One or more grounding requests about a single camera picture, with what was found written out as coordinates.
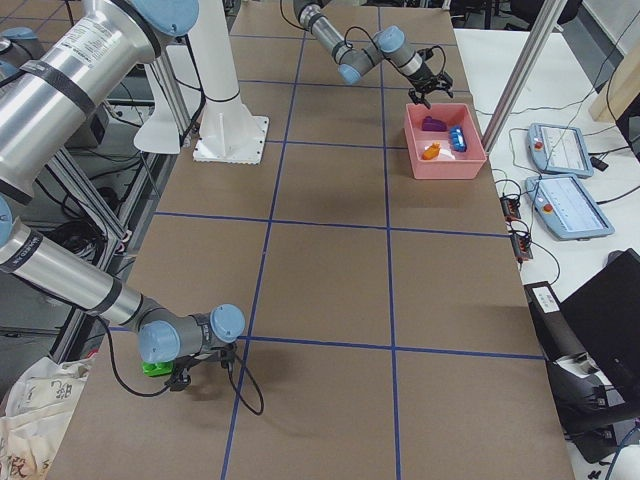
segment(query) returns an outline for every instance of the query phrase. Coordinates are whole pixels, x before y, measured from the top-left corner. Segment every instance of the silver robot arm segment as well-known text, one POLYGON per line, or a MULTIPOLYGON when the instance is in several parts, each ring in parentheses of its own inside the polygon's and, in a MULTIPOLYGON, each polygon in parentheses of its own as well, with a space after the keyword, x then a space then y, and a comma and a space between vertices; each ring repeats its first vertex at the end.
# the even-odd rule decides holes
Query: silver robot arm segment
MULTIPOLYGON (((67 138, 137 63, 152 62, 198 15, 197 0, 85 0, 87 15, 42 59, 27 62, 0 98, 0 193, 20 203, 67 138)), ((209 355, 244 330, 242 312, 222 305, 179 317, 24 225, 0 195, 0 271, 91 315, 139 332, 149 363, 209 355)))
POLYGON ((353 85, 383 60, 389 60, 396 70, 414 87, 409 96, 414 103, 429 107, 425 95, 442 90, 450 97, 453 80, 444 68, 434 74, 426 61, 431 50, 419 50, 411 45, 402 30, 391 26, 370 37, 372 43, 362 50, 355 50, 344 36, 322 13, 330 0, 294 0, 293 8, 300 25, 310 32, 339 65, 344 81, 353 85))

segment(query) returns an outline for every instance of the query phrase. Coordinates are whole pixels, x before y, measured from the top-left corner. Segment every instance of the metal pole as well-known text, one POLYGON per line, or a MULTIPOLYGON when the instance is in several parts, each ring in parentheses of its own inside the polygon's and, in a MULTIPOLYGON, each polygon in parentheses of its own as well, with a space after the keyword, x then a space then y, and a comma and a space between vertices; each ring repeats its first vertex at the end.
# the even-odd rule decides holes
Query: metal pole
POLYGON ((491 152, 495 146, 500 132, 507 122, 507 118, 509 118, 531 70, 533 70, 566 4, 567 0, 545 0, 542 5, 529 38, 527 38, 527 43, 522 48, 516 66, 511 72, 502 97, 500 97, 496 110, 482 137, 482 145, 487 152, 491 152))
POLYGON ((151 64, 151 69, 167 99, 180 135, 183 135, 189 128, 191 119, 166 50, 163 50, 162 54, 151 64))

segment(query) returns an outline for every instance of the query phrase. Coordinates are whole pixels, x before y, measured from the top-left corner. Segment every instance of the black cable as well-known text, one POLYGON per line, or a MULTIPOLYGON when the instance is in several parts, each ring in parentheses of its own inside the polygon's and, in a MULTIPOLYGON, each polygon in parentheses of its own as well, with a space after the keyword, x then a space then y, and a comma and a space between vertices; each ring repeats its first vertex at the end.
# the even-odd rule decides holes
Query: black cable
MULTIPOLYGON (((60 185, 60 187, 65 191, 65 197, 62 200, 62 203, 63 203, 64 206, 66 206, 67 199, 70 198, 74 202, 76 202, 78 205, 81 205, 85 211, 86 210, 92 211, 96 215, 96 217, 100 218, 100 215, 95 213, 95 211, 93 210, 92 207, 90 207, 85 202, 83 202, 82 200, 80 200, 79 198, 77 198, 76 196, 74 196, 71 193, 71 191, 67 188, 67 186, 64 184, 64 182, 62 180, 60 180, 60 178, 58 178, 56 173, 52 170, 52 168, 49 165, 45 165, 45 168, 47 169, 49 174, 51 174, 51 176, 54 178, 54 180, 56 182, 58 182, 58 185, 60 185)), ((83 219, 83 220, 85 222, 87 222, 87 224, 90 226, 90 228, 94 229, 94 231, 96 232, 96 235, 97 235, 97 240, 96 240, 96 243, 95 243, 96 252, 95 252, 95 254, 93 256, 93 259, 91 261, 91 263, 93 265, 97 265, 98 262, 100 261, 100 258, 102 256, 102 253, 104 252, 104 248, 105 248, 106 243, 107 243, 106 238, 104 237, 104 234, 107 231, 107 225, 103 221, 104 230, 100 229, 100 227, 95 223, 95 221, 89 215, 86 215, 86 218, 83 219)))
POLYGON ((236 360, 238 361, 242 369, 245 372, 247 372, 247 375, 249 376, 251 383, 253 383, 253 388, 256 390, 256 393, 258 394, 258 398, 260 399, 260 408, 256 410, 251 405, 249 405, 247 401, 244 399, 244 397, 240 393, 240 390, 238 389, 238 386, 233 382, 233 370, 231 368, 231 364, 229 364, 229 367, 227 368, 227 373, 229 374, 229 383, 231 384, 231 388, 233 388, 233 391, 236 392, 236 395, 238 396, 238 399, 242 402, 242 404, 245 407, 247 407, 247 410, 249 410, 254 415, 260 416, 264 412, 264 397, 262 396, 262 391, 260 390, 260 387, 258 386, 258 382, 256 382, 256 379, 253 378, 253 375, 251 374, 249 367, 247 367, 244 364, 244 362, 240 359, 240 356, 236 352, 232 352, 232 353, 233 353, 233 356, 236 357, 236 360))
POLYGON ((636 433, 636 432, 640 432, 640 427, 638 425, 636 425, 631 430, 629 430, 629 433, 627 433, 624 436, 624 438, 620 442, 620 445, 618 445, 618 448, 616 449, 616 453, 613 456, 613 460, 611 460, 611 465, 609 466, 609 471, 607 472, 607 476, 604 478, 604 480, 609 480, 611 478, 611 474, 613 473, 613 467, 615 467, 616 462, 618 461, 618 457, 620 456, 620 452, 622 452, 624 447, 627 446, 627 442, 632 437, 632 435, 634 433, 636 433))
POLYGON ((551 253, 549 250, 547 250, 545 247, 543 247, 539 243, 536 243, 533 240, 531 240, 531 244, 535 245, 536 247, 541 248, 542 250, 547 252, 551 256, 551 258, 553 258, 553 261, 556 262, 556 267, 558 268, 558 273, 556 274, 556 278, 553 279, 553 282, 549 283, 549 285, 553 285, 554 283, 556 283, 560 279, 560 272, 561 272, 560 262, 558 261, 558 259, 556 258, 556 256, 553 253, 551 253))
POLYGON ((296 25, 295 23, 292 23, 287 17, 284 16, 284 7, 282 6, 282 0, 280 0, 280 16, 285 22, 287 22, 293 28, 297 28, 298 30, 302 30, 303 32, 305 31, 305 29, 302 28, 300 25, 296 25))
POLYGON ((93 175, 92 177, 89 177, 89 180, 97 180, 98 178, 105 177, 107 175, 112 175, 114 173, 125 172, 125 171, 131 170, 133 167, 136 167, 136 166, 141 165, 141 164, 142 164, 142 160, 134 162, 131 165, 127 165, 126 167, 121 167, 121 168, 117 168, 115 170, 109 170, 107 172, 102 172, 102 173, 99 173, 97 175, 93 175))
POLYGON ((632 188, 631 190, 629 190, 626 193, 623 193, 622 195, 618 195, 617 197, 614 198, 610 198, 609 200, 602 200, 600 202, 596 202, 598 205, 606 205, 607 203, 611 203, 611 202, 615 202, 616 200, 620 200, 621 198, 626 197, 627 195, 631 195, 633 192, 635 192, 636 190, 640 190, 640 185, 638 185, 635 188, 632 188))
POLYGON ((121 118, 116 118, 116 120, 120 120, 122 123, 133 125, 134 127, 138 127, 138 128, 142 127, 142 124, 144 123, 144 119, 142 118, 142 113, 140 113, 140 110, 138 110, 138 107, 136 106, 136 101, 133 99, 131 90, 129 90, 129 88, 124 84, 124 82, 120 82, 120 86, 124 89, 125 92, 127 92, 127 96, 129 97, 129 100, 131 100, 131 105, 133 109, 136 111, 136 113, 138 114, 138 118, 140 119, 140 125, 134 122, 129 122, 127 120, 122 120, 121 118))
POLYGON ((62 207, 62 213, 64 213, 64 215, 65 215, 66 217, 74 218, 74 219, 82 218, 82 215, 81 215, 80 213, 74 212, 74 211, 73 211, 73 210, 71 210, 71 209, 69 209, 69 212, 70 212, 71 214, 67 213, 67 212, 65 211, 65 209, 68 209, 68 207, 66 207, 66 205, 65 205, 64 203, 62 203, 62 201, 61 201, 61 200, 58 200, 56 197, 54 197, 54 196, 51 194, 51 192, 49 192, 49 190, 47 190, 47 189, 45 188, 45 186, 42 184, 42 182, 41 182, 40 180, 38 180, 38 179, 36 178, 36 179, 35 179, 35 182, 36 182, 36 185, 38 185, 38 186, 40 187, 40 190, 42 190, 42 192, 43 192, 47 197, 49 197, 49 199, 50 199, 53 203, 55 203, 56 205, 60 205, 60 207, 62 207))
POLYGON ((594 153, 589 152, 589 155, 591 155, 591 156, 594 156, 594 157, 595 157, 596 155, 603 155, 603 154, 609 154, 609 153, 619 152, 619 151, 621 151, 621 150, 626 150, 627 148, 629 148, 629 149, 630 149, 631 147, 630 147, 629 145, 625 145, 624 147, 612 148, 611 150, 607 150, 607 151, 605 151, 605 152, 594 152, 594 153))
POLYGON ((127 263, 125 263, 124 265, 122 265, 118 270, 116 270, 116 272, 113 274, 114 277, 117 277, 118 275, 120 275, 124 270, 126 270, 127 268, 129 268, 131 265, 133 265, 136 262, 136 258, 132 258, 131 260, 129 260, 127 263))
POLYGON ((440 50, 440 52, 442 53, 442 68, 440 69, 440 73, 438 75, 442 75, 444 73, 444 68, 447 65, 447 53, 444 51, 444 48, 442 48, 441 45, 434 45, 433 47, 429 48, 428 50, 433 51, 433 50, 440 50))
POLYGON ((18 70, 13 75, 9 75, 7 78, 4 78, 4 79, 0 80, 0 88, 9 85, 11 82, 15 82, 16 80, 18 80, 25 73, 26 72, 24 70, 18 70))
POLYGON ((185 41, 185 44, 187 45, 187 51, 189 52, 189 58, 191 59, 191 63, 193 64, 193 69, 196 72, 198 85, 200 85, 200 105, 198 105, 198 108, 196 109, 196 111, 193 112, 193 115, 191 116, 191 121, 189 122, 189 126, 187 127, 187 130, 184 131, 182 135, 180 135, 180 145, 184 144, 184 141, 189 135, 189 133, 193 131, 193 129, 195 128, 196 123, 198 122, 198 118, 200 117, 200 114, 202 113, 202 111, 204 110, 204 107, 207 104, 207 96, 204 93, 204 87, 202 86, 202 79, 200 78, 200 71, 198 70, 198 64, 196 63, 196 57, 195 57, 195 54, 193 53, 193 48, 191 47, 191 41, 189 40, 189 35, 184 36, 184 41, 185 41))
POLYGON ((599 133, 606 132, 607 130, 611 130, 612 128, 616 128, 616 125, 611 125, 610 127, 603 128, 602 130, 598 130, 597 132, 583 133, 582 136, 588 137, 589 135, 598 135, 599 133))
MULTIPOLYGON (((209 96, 205 93, 205 91, 204 91, 204 87, 202 86, 202 79, 201 79, 201 77, 200 77, 200 72, 198 71, 198 65, 197 65, 197 63, 196 63, 195 55, 193 54, 193 48, 191 47, 191 41, 189 40, 189 36, 188 36, 188 35, 185 35, 185 36, 184 36, 184 39, 185 39, 185 44, 187 45, 187 49, 188 49, 188 51, 189 51, 189 57, 191 58, 191 63, 193 64, 193 69, 194 69, 194 71, 196 72, 196 77, 197 77, 197 79, 198 79, 198 84, 200 85, 200 87, 195 87, 195 86, 193 86, 193 85, 189 85, 188 83, 183 82, 182 80, 180 80, 179 78, 177 78, 175 75, 174 75, 174 77, 173 77, 173 78, 174 78, 174 80, 175 80, 179 85, 182 85, 182 86, 183 86, 183 87, 185 87, 185 88, 189 88, 189 89, 191 89, 191 90, 195 90, 196 92, 200 92, 201 105, 202 105, 202 97, 204 97, 206 100, 209 100, 209 101, 214 102, 214 103, 227 103, 227 102, 230 102, 231 100, 234 100, 236 97, 238 97, 238 96, 240 95, 240 89, 238 89, 238 92, 237 92, 237 93, 235 93, 234 95, 232 95, 231 97, 229 97, 229 98, 224 98, 224 99, 222 99, 222 100, 220 100, 220 99, 216 99, 216 98, 211 98, 211 97, 209 97, 209 96)), ((151 71, 152 71, 152 73, 153 73, 153 76, 156 78, 156 81, 158 81, 158 76, 156 75, 156 72, 155 72, 153 69, 152 69, 151 71)), ((200 110, 196 110, 196 113, 194 114, 194 117, 195 117, 196 119, 197 119, 197 117, 198 117, 198 116, 200 116, 200 112, 201 112, 200 110)))
POLYGON ((124 388, 130 394, 135 395, 136 397, 143 397, 143 398, 157 397, 159 395, 162 395, 167 390, 169 390, 169 385, 165 385, 157 392, 143 393, 143 392, 138 392, 137 390, 134 390, 129 385, 127 385, 124 382, 124 380, 122 380, 122 377, 120 377, 120 374, 118 373, 118 368, 116 367, 116 356, 113 351, 113 337, 111 336, 111 330, 109 330, 109 325, 105 320, 103 320, 100 317, 95 317, 95 319, 100 323, 100 325, 102 325, 102 328, 107 334, 107 341, 109 343, 109 358, 111 360, 111 369, 113 370, 113 376, 116 378, 116 381, 120 384, 122 388, 124 388))
POLYGON ((29 55, 29 58, 30 58, 31 60, 35 60, 35 59, 36 59, 36 57, 34 57, 33 53, 31 53, 31 52, 29 51, 29 49, 28 49, 27 47, 25 47, 24 45, 21 45, 21 44, 20 44, 20 43, 18 43, 18 42, 13 42, 13 43, 11 43, 11 45, 13 45, 14 47, 18 47, 18 48, 19 48, 20 50, 22 50, 24 53, 26 53, 27 55, 29 55))
POLYGON ((496 180, 495 182, 493 182, 496 186, 499 183, 504 183, 504 186, 502 187, 502 196, 505 198, 511 198, 511 196, 515 196, 516 200, 518 202, 518 206, 520 205, 520 197, 522 196, 522 187, 520 187, 520 184, 518 182, 516 182, 515 180, 512 180, 510 178, 501 178, 499 180, 496 180), (507 184, 513 184, 516 186, 516 188, 518 189, 518 193, 510 193, 508 195, 504 194, 505 189, 507 188, 507 184))
POLYGON ((82 150, 84 152, 90 153, 91 155, 95 155, 96 157, 104 158, 105 160, 109 160, 110 162, 113 162, 113 163, 126 163, 126 162, 129 162, 130 160, 133 160, 134 158, 136 158, 141 153, 141 151, 138 150, 136 153, 134 153, 130 157, 127 157, 127 158, 122 159, 122 160, 116 160, 113 157, 113 155, 107 155, 106 153, 96 152, 95 150, 91 150, 90 148, 79 147, 78 150, 82 150))
POLYGON ((73 12, 71 11, 71 5, 69 5, 69 0, 64 0, 64 4, 67 6, 67 16, 69 17, 69 23, 73 27, 76 22, 73 19, 73 12))

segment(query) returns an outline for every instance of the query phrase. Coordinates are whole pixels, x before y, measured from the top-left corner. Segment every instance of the black chair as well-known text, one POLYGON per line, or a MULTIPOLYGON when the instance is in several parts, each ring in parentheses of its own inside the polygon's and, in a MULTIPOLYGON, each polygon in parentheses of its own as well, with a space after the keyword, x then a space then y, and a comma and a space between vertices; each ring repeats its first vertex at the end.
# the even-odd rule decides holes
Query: black chair
MULTIPOLYGON (((538 13, 540 13, 543 3, 544 0, 511 0, 511 14, 524 20, 528 25, 526 30, 531 30, 536 18, 538 18, 538 13)), ((560 14, 558 24, 562 25, 576 18, 581 6, 582 0, 569 0, 560 14)), ((508 23, 507 30, 523 29, 508 23)))

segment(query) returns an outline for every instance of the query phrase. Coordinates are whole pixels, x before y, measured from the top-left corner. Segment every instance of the black strap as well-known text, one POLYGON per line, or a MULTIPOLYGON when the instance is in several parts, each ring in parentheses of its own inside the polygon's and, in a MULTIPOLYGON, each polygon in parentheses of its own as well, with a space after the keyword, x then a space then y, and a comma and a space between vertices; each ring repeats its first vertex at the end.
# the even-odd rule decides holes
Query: black strap
POLYGON ((42 60, 29 60, 27 63, 20 67, 31 75, 38 77, 53 88, 62 93, 65 97, 71 100, 76 106, 82 110, 85 116, 89 116, 96 109, 96 104, 87 95, 87 92, 82 90, 73 80, 67 77, 64 73, 55 67, 52 67, 42 60))
POLYGON ((341 41, 341 42, 336 43, 336 44, 333 46, 333 50, 331 50, 331 58, 333 58, 333 60, 334 60, 337 64, 340 64, 340 62, 342 61, 342 57, 344 57, 344 56, 345 56, 345 55, 350 51, 350 49, 349 49, 348 47, 349 47, 349 45, 348 45, 348 44, 347 44, 347 42, 346 42, 346 41, 344 41, 344 40, 343 40, 343 41, 341 41), (340 49, 341 49, 342 47, 347 47, 347 51, 345 51, 342 55, 340 55, 340 58, 336 58, 336 55, 338 55, 338 52, 340 51, 340 49))
POLYGON ((316 23, 321 18, 326 18, 326 17, 324 14, 318 12, 309 19, 309 21, 307 22, 307 28, 309 29, 309 32, 313 34, 313 24, 316 23))
POLYGON ((11 255, 11 258, 0 264, 0 271, 4 273, 13 273, 18 270, 21 266, 23 266, 29 259, 36 253, 38 247, 42 244, 42 234, 36 232, 35 230, 31 230, 29 236, 22 244, 20 249, 11 255))
POLYGON ((114 303, 116 303, 116 300, 118 300, 118 297, 120 296, 121 292, 122 292, 122 282, 117 278, 114 278, 113 283, 111 284, 111 290, 109 290, 109 293, 107 293, 107 296, 104 297, 104 300, 102 300, 98 305, 93 307, 91 310, 87 310, 87 313, 89 315, 96 315, 96 316, 102 315, 104 312, 109 310, 114 303))
POLYGON ((158 41, 158 37, 156 37, 156 34, 154 33, 149 23, 142 17, 142 15, 138 13, 138 11, 135 8, 133 8, 125 0, 111 0, 111 3, 113 3, 120 10, 122 10, 124 13, 129 15, 129 17, 131 17, 131 20, 136 22, 136 25, 140 27, 140 30, 142 30, 142 33, 146 35, 147 39, 151 43, 151 46, 153 47, 153 52, 155 53, 156 58, 158 58, 162 53, 162 47, 160 47, 160 42, 158 41))

